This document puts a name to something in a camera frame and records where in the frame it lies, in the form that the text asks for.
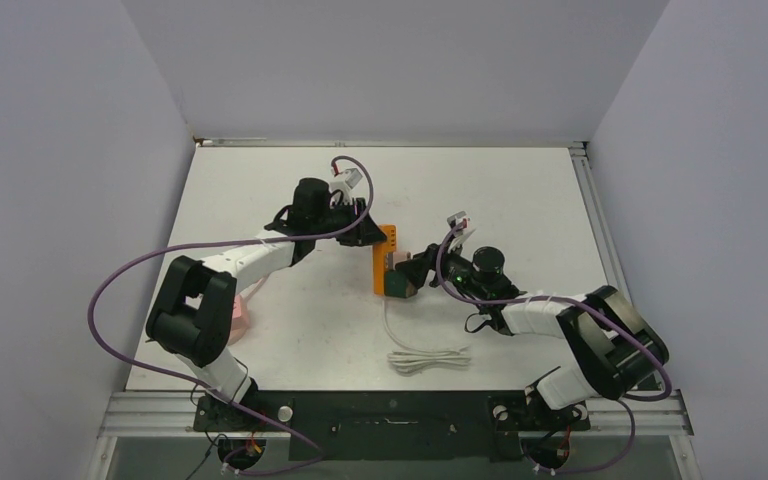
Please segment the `orange power strip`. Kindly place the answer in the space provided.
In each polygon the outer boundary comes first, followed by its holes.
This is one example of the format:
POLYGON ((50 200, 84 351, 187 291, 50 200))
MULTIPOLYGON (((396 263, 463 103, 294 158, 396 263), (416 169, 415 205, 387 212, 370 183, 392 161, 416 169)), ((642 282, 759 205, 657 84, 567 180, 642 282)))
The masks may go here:
POLYGON ((385 294, 385 274, 391 269, 391 256, 397 251, 397 227, 392 224, 380 226, 386 238, 372 247, 373 293, 385 294))

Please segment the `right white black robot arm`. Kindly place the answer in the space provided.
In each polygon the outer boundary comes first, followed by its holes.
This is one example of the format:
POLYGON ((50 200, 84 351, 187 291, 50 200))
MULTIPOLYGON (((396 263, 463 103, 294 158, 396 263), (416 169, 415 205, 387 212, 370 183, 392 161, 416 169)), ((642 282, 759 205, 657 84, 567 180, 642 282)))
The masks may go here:
POLYGON ((559 421, 565 408, 593 396, 631 398, 632 389, 661 373, 669 350, 642 315, 611 285, 573 297, 528 295, 504 272, 504 254, 490 246, 469 259, 437 244, 394 266, 409 288, 446 286, 476 307, 480 329, 504 336, 564 340, 573 364, 552 368, 529 385, 527 419, 539 428, 559 421))

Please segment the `pink round socket base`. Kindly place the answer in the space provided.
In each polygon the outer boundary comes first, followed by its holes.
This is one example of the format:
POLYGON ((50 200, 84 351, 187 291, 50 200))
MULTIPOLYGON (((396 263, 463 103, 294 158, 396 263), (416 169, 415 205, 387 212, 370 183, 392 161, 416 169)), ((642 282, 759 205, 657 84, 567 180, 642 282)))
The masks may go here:
POLYGON ((238 342, 247 333, 250 326, 251 317, 247 301, 242 295, 237 295, 234 298, 231 316, 231 329, 227 345, 231 346, 238 342))

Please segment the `green cube socket adapter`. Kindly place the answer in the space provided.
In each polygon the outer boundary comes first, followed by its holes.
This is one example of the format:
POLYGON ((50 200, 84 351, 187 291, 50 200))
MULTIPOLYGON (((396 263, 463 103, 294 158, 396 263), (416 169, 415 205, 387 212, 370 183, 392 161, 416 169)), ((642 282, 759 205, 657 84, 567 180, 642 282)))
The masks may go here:
POLYGON ((418 289, 413 288, 406 278, 395 270, 390 269, 384 274, 384 295, 388 298, 409 299, 416 296, 418 289))

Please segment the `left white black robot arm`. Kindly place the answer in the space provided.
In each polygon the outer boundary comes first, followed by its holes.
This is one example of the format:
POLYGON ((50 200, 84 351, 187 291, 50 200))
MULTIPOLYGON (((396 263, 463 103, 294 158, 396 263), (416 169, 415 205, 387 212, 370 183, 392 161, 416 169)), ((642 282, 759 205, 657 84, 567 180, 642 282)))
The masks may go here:
POLYGON ((222 400, 219 417, 234 430, 256 421, 257 386, 228 348, 236 297, 274 272, 296 265, 317 241, 366 247, 387 236, 370 218, 364 198, 315 178, 297 184, 290 204, 279 210, 251 245, 203 259, 182 255, 169 265, 149 311, 147 337, 176 356, 222 400))

